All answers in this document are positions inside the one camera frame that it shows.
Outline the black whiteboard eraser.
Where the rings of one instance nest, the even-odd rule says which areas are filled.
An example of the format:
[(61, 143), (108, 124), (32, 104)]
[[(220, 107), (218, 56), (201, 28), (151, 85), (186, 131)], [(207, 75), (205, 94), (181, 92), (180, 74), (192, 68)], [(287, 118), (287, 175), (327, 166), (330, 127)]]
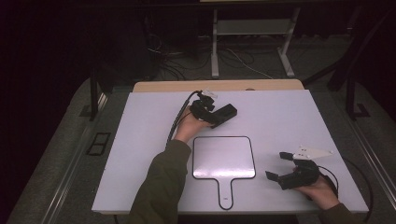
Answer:
[(233, 105), (227, 104), (226, 106), (217, 110), (215, 112), (215, 115), (216, 115), (216, 118), (218, 119), (218, 121), (216, 122), (216, 125), (219, 126), (220, 124), (235, 117), (237, 115), (237, 109)]

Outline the white metal stand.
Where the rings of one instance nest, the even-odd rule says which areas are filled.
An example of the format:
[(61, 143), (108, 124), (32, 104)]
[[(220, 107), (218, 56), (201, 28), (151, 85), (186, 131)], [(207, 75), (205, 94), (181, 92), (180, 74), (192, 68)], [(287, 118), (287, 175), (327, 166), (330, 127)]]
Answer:
[(301, 9), (296, 7), (289, 19), (260, 20), (220, 20), (218, 11), (213, 10), (211, 72), (213, 78), (219, 78), (218, 37), (226, 35), (283, 35), (285, 41), (277, 49), (287, 77), (295, 77), (287, 51), (297, 24)]

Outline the metal floor rail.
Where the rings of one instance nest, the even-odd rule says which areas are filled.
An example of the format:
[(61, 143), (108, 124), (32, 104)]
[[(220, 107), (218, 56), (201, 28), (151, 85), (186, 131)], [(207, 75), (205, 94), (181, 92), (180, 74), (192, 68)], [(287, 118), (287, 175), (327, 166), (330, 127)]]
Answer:
[(62, 210), (78, 172), (80, 158), (85, 153), (96, 125), (95, 119), (91, 118), (91, 107), (101, 113), (106, 101), (107, 97), (103, 93), (85, 103), (82, 98), (74, 97), (67, 108), (42, 158), (45, 170), (53, 172), (55, 188), (49, 196), (40, 224), (54, 224)]
[(380, 186), (396, 207), (396, 124), (376, 118), (347, 122)]

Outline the person's right hand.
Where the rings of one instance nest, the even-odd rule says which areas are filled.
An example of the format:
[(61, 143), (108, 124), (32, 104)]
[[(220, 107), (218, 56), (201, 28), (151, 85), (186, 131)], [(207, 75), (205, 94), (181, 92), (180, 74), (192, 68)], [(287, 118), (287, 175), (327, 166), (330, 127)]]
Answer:
[(331, 209), (340, 203), (330, 184), (322, 176), (314, 184), (301, 186), (295, 190), (309, 197), (322, 210)]

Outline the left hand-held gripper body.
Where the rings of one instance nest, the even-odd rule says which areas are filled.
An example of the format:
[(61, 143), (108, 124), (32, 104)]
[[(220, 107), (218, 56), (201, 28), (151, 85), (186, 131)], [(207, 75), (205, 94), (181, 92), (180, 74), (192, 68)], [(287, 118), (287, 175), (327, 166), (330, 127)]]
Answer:
[(208, 123), (217, 123), (219, 120), (213, 113), (214, 99), (207, 96), (203, 91), (198, 91), (198, 100), (194, 100), (190, 106), (190, 112), (196, 119), (201, 119)]

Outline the white handheld whiteboard black rim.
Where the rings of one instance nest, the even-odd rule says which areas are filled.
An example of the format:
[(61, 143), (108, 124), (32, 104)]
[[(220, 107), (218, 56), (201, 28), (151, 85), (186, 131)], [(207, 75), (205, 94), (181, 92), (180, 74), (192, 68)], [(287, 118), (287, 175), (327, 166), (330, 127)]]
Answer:
[(250, 139), (247, 136), (200, 136), (192, 145), (192, 176), (215, 180), (219, 207), (232, 209), (233, 182), (256, 176)]

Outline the wooden table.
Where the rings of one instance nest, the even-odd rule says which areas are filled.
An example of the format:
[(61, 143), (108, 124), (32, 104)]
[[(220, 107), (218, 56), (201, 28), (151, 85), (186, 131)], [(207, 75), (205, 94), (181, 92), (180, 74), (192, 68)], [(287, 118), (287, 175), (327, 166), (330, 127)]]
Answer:
[(176, 91), (283, 91), (303, 90), (298, 79), (236, 79), (236, 80), (193, 80), (193, 81), (145, 81), (137, 82), (133, 92), (176, 92)]

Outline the person's left hand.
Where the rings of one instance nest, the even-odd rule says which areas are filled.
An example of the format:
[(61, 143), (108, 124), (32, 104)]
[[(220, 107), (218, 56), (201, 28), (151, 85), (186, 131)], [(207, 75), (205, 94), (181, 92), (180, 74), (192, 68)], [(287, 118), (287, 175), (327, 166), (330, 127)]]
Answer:
[(195, 118), (191, 113), (190, 108), (187, 106), (182, 113), (182, 119), (177, 125), (174, 139), (184, 143), (188, 143), (203, 128), (210, 126), (210, 123)]

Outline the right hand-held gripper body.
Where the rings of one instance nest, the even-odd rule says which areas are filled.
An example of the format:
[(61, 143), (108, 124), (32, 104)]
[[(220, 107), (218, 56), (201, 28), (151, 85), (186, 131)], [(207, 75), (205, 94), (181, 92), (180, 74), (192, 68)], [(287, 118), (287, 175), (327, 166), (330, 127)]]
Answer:
[(331, 151), (299, 146), (298, 150), (292, 154), (295, 169), (291, 174), (280, 177), (280, 187), (282, 189), (295, 189), (312, 185), (320, 175), (329, 180), (329, 177), (319, 170), (314, 159), (331, 156)]

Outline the black stand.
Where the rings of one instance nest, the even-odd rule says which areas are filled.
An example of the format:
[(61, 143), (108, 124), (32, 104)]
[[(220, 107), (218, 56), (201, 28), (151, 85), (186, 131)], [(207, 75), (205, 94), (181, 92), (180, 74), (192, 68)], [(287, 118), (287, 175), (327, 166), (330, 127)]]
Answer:
[(103, 92), (100, 89), (98, 72), (92, 69), (90, 72), (90, 96), (91, 96), (91, 114), (90, 121), (94, 121), (99, 114), (99, 107), (102, 103)]
[(355, 103), (360, 83), (396, 122), (396, 7), (363, 17), (346, 53), (328, 83), (339, 91), (346, 83), (346, 112), (355, 120), (368, 117), (363, 105)]

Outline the black floor frame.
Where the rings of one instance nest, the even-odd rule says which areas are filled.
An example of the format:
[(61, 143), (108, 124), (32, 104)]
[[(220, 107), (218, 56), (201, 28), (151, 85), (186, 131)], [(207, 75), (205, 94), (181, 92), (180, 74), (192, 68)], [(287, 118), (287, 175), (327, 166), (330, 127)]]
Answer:
[(102, 156), (105, 153), (111, 133), (96, 133), (86, 154), (89, 156)]

